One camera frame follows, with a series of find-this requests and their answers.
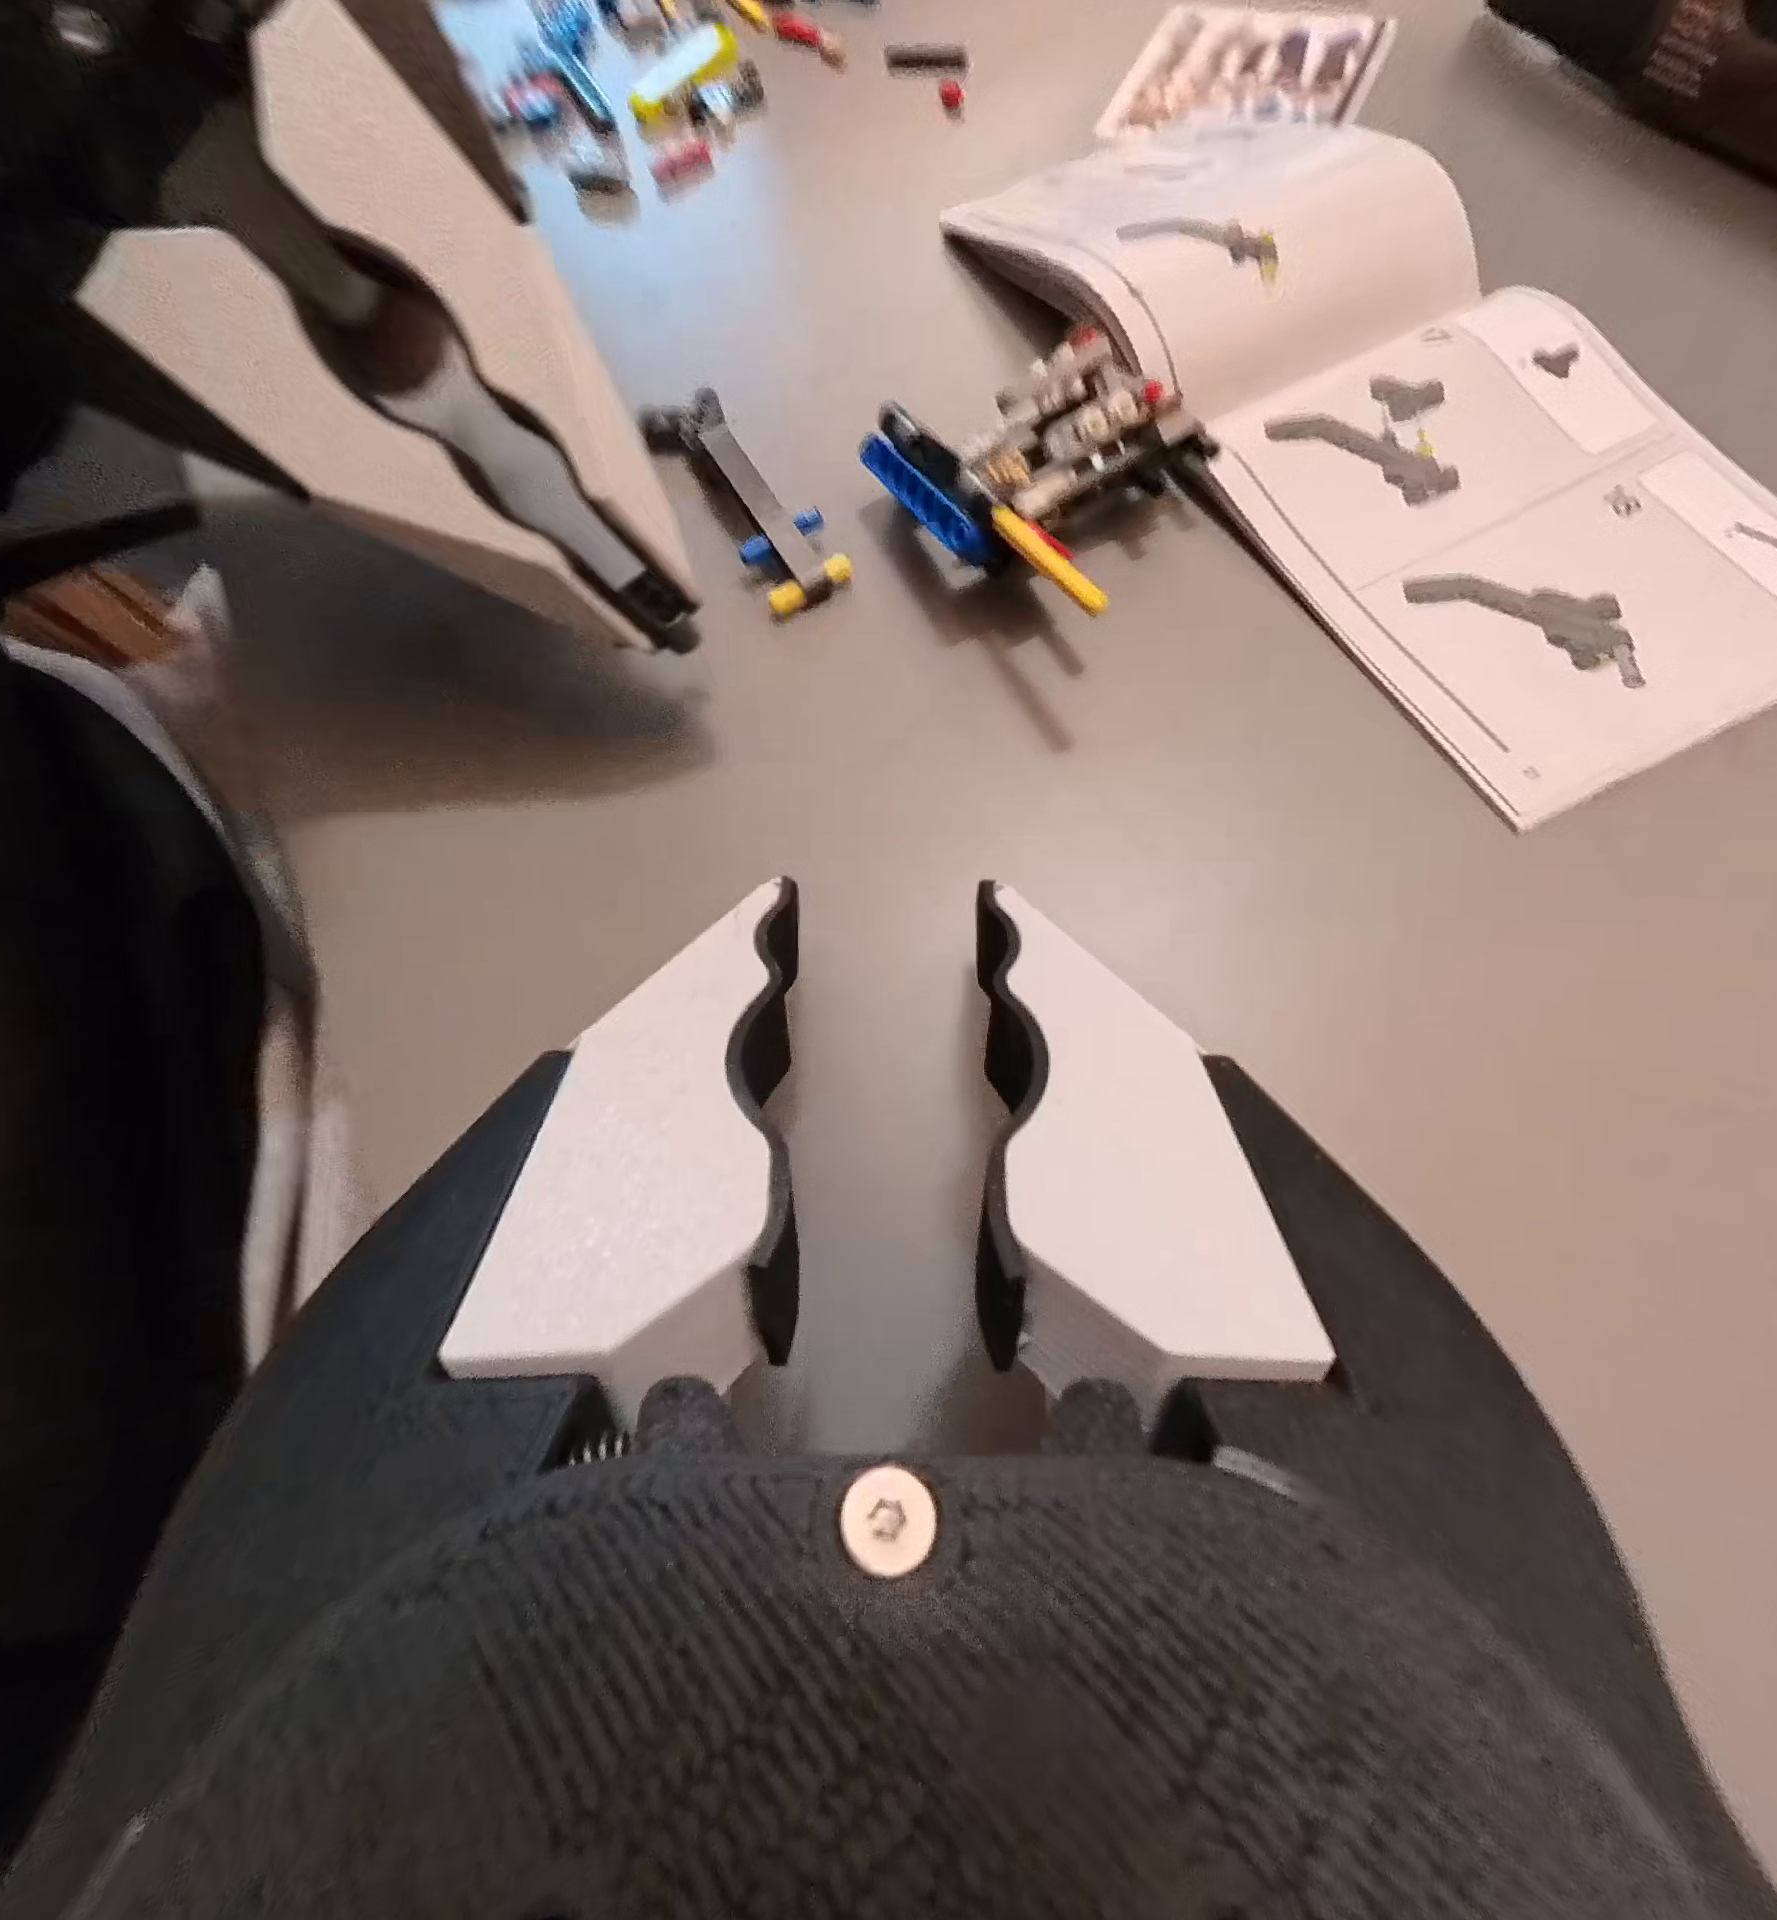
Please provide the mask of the pile of loose lego pieces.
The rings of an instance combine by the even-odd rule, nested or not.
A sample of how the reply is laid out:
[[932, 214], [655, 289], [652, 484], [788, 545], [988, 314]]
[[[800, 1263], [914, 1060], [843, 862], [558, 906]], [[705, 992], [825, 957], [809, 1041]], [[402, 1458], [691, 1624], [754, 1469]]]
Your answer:
[[529, 4], [505, 76], [483, 106], [496, 133], [519, 133], [589, 202], [683, 189], [714, 149], [766, 108], [766, 80], [738, 41], [799, 47], [843, 71], [838, 36], [781, 4]]

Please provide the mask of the lego instruction booklet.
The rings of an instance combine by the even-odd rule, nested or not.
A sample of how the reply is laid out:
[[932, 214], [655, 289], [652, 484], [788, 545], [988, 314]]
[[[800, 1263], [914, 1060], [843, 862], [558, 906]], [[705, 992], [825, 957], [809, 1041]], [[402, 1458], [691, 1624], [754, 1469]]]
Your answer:
[[1264, 563], [1532, 829], [1777, 705], [1777, 497], [1418, 146], [1173, 126], [940, 214], [1208, 431]]

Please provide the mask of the dark grey beam with pins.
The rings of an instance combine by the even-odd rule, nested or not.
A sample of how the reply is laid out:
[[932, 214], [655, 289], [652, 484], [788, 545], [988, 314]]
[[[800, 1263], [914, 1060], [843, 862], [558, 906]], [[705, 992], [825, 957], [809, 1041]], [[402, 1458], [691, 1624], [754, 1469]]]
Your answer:
[[738, 443], [714, 390], [698, 390], [677, 406], [643, 408], [637, 422], [649, 451], [683, 457], [732, 497], [748, 525], [738, 559], [771, 575], [768, 608], [773, 620], [819, 608], [852, 584], [852, 559], [817, 545], [822, 516], [817, 510], [789, 514], [784, 507], [779, 493]]

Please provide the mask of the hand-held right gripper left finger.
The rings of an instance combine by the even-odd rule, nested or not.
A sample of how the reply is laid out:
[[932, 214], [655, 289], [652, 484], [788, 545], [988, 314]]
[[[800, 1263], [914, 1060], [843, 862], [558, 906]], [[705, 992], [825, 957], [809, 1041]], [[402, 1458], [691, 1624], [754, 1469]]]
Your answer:
[[800, 893], [759, 883], [571, 1044], [438, 1361], [602, 1391], [785, 1365], [800, 1244], [766, 1104], [789, 1068]]

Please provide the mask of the partly built lego chassis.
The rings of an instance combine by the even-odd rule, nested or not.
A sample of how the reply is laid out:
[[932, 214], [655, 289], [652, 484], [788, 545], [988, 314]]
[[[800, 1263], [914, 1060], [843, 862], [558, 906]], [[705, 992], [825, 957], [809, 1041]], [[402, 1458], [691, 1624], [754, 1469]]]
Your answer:
[[889, 401], [858, 448], [862, 469], [952, 563], [980, 578], [1023, 568], [1088, 617], [1108, 612], [1110, 597], [1062, 528], [1105, 501], [1203, 481], [1215, 454], [1179, 394], [1133, 371], [1091, 323], [997, 394], [988, 435], [949, 445]]

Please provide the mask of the lego sticker sheet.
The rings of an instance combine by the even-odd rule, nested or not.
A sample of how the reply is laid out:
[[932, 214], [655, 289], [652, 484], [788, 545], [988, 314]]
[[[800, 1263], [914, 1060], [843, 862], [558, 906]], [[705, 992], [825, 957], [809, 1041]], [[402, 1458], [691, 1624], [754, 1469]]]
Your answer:
[[1343, 128], [1398, 33], [1378, 13], [1170, 7], [1092, 126], [1100, 144], [1170, 128]]

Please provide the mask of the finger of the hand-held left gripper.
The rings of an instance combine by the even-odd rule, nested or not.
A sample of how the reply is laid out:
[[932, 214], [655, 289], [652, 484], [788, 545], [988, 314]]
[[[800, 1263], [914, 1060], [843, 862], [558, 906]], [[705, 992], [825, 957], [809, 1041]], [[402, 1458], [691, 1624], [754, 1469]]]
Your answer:
[[611, 588], [489, 503], [431, 433], [354, 396], [276, 274], [222, 231], [118, 231], [78, 304], [319, 516], [558, 626], [637, 652], [667, 647], [667, 620], [640, 608], [634, 580]]
[[644, 441], [545, 235], [504, 206], [348, 4], [279, 4], [250, 39], [256, 138], [371, 284], [346, 366], [455, 496], [436, 530], [500, 598], [690, 607], [691, 565]]

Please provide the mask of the wooden board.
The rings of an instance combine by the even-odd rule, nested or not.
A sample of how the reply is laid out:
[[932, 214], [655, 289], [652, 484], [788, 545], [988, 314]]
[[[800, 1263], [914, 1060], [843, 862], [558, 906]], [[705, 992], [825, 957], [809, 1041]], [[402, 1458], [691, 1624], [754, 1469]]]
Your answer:
[[111, 672], [166, 659], [179, 647], [170, 603], [125, 568], [78, 568], [5, 601], [0, 635]]

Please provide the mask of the lego set cardboard box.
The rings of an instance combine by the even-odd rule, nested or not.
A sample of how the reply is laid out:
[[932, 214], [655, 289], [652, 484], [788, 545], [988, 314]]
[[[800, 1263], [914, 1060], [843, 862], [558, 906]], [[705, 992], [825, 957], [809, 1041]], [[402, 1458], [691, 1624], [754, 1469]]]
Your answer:
[[1488, 2], [1649, 128], [1777, 187], [1777, 2]]

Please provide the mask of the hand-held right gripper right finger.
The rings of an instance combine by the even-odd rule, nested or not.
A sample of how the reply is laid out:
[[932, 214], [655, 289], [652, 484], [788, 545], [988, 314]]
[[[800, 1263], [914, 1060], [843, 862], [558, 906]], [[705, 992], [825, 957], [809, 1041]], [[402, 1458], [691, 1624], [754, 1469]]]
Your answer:
[[987, 878], [985, 1077], [1001, 1104], [974, 1307], [997, 1372], [1044, 1391], [1315, 1384], [1337, 1353], [1186, 1033]]

